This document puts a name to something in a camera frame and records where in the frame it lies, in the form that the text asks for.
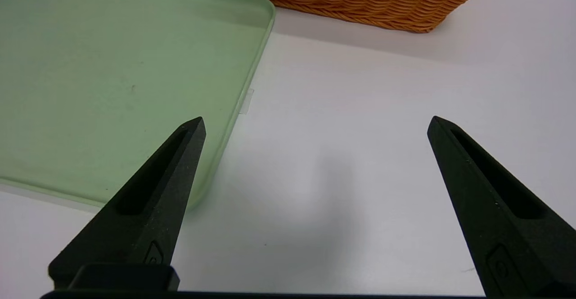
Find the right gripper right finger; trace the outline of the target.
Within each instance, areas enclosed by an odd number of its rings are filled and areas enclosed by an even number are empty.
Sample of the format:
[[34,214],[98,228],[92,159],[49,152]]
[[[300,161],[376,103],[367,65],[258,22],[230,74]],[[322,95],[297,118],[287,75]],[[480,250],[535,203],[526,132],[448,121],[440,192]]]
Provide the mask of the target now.
[[575,297],[575,229],[455,123],[427,137],[485,295]]

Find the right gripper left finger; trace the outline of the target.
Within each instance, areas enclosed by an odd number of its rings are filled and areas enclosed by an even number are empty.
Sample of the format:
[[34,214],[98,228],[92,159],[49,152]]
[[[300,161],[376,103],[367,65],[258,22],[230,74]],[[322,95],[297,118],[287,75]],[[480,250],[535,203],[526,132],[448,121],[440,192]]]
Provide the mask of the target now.
[[202,117],[175,129],[50,262],[55,290],[90,265],[170,266],[205,138]]

